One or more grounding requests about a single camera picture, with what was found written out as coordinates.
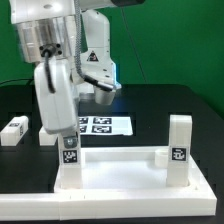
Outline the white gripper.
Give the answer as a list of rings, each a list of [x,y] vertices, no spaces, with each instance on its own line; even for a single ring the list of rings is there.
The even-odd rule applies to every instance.
[[[40,63],[34,72],[35,90],[44,129],[48,134],[73,131],[77,127],[77,112],[74,100],[73,85],[70,82],[71,69],[69,62],[51,60],[50,72],[55,88],[51,93],[44,71],[44,64]],[[66,149],[78,146],[76,135],[63,137]]]

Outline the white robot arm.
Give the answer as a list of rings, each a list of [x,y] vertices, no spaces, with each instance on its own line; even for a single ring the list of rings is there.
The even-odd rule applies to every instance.
[[[120,84],[110,58],[110,28],[99,8],[145,0],[9,0],[24,59],[34,63],[42,125],[64,149],[80,146],[77,87],[92,86],[95,101],[109,105]]]

